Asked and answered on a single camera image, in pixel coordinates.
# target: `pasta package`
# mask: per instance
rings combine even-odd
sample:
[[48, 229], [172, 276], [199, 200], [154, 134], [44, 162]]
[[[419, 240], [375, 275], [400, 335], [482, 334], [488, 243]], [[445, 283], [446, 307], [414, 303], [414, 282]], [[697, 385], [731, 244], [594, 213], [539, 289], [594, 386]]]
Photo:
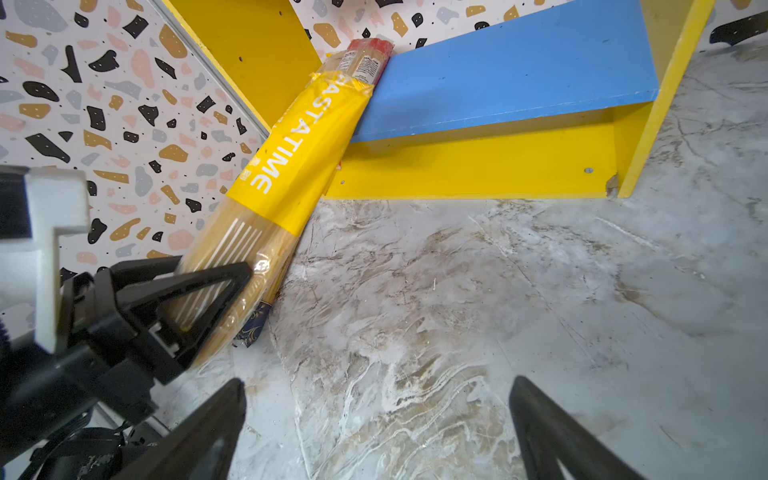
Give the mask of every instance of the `pasta package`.
[[[391, 54], [387, 41], [355, 40], [334, 70], [313, 73], [182, 257], [177, 273], [242, 261], [252, 267], [250, 282], [219, 320], [194, 366], [229, 345], [278, 282]], [[225, 286], [186, 295], [167, 305], [165, 313], [189, 331]]]

